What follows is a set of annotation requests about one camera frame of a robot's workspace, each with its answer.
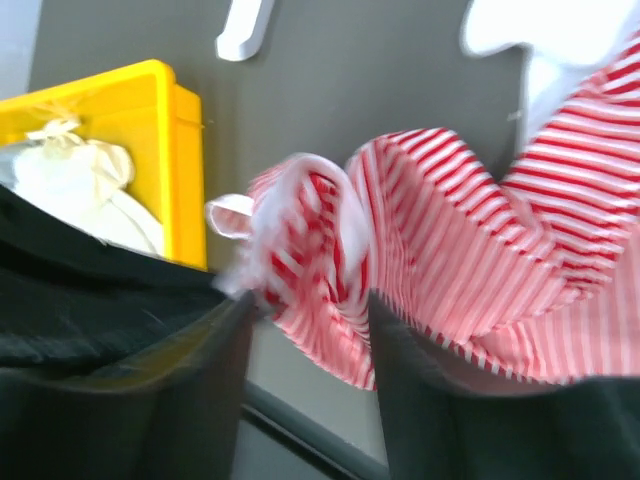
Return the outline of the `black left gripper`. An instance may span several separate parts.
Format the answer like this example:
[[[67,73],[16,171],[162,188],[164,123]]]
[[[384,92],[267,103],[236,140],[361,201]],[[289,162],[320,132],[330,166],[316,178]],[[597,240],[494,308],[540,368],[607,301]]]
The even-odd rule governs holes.
[[[1,364],[102,366],[225,300],[212,274],[103,244],[1,191]]]

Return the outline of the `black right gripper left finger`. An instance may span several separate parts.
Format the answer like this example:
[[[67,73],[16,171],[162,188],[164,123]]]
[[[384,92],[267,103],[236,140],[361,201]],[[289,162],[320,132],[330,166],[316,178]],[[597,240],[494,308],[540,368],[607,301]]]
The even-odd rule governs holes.
[[[227,479],[254,297],[87,376],[1,372],[5,479]]]

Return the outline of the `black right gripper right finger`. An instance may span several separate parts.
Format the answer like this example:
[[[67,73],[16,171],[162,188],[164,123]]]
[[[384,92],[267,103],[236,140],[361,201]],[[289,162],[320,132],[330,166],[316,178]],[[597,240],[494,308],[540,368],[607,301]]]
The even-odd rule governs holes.
[[[369,324],[392,478],[638,478],[638,380],[502,379],[437,347],[376,294]]]

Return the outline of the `red white striped tank top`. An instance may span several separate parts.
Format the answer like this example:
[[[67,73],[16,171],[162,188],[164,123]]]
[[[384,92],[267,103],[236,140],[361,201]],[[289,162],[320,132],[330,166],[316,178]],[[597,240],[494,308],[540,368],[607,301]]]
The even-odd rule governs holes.
[[[587,78],[496,182],[453,131],[309,153],[210,201],[254,289],[317,366],[375,386],[368,303],[478,369],[566,384],[639,373],[639,39]]]

